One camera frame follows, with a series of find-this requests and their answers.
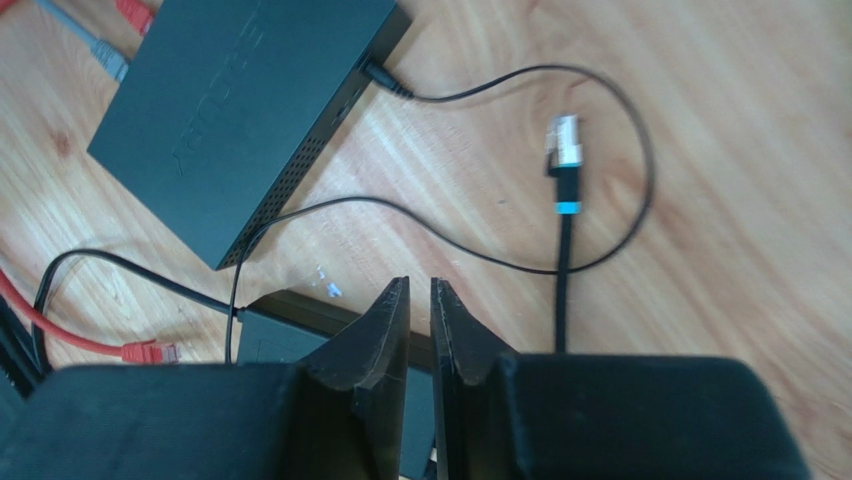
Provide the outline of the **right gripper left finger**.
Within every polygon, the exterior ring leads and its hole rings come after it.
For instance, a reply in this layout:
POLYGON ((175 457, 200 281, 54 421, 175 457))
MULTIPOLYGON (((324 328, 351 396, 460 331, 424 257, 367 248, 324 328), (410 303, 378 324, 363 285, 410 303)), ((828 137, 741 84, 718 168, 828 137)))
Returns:
POLYGON ((301 361, 300 478, 397 478, 409 337, 409 280, 396 277, 301 361))

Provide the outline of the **black network switch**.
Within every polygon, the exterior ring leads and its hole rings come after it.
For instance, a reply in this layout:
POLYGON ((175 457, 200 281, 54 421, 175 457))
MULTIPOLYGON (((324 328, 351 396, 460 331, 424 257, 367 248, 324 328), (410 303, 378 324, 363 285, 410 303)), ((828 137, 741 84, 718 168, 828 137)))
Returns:
POLYGON ((410 27, 394 1, 166 1, 88 151, 205 264, 234 265, 410 27))

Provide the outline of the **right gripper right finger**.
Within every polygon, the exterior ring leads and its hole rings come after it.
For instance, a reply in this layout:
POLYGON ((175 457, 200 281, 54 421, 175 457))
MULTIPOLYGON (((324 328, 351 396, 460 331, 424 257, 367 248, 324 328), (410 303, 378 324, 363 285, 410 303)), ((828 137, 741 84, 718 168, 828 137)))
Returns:
POLYGON ((495 364, 512 348, 480 323, 450 282, 431 280, 435 442, 439 479, 503 479, 505 406, 495 364))

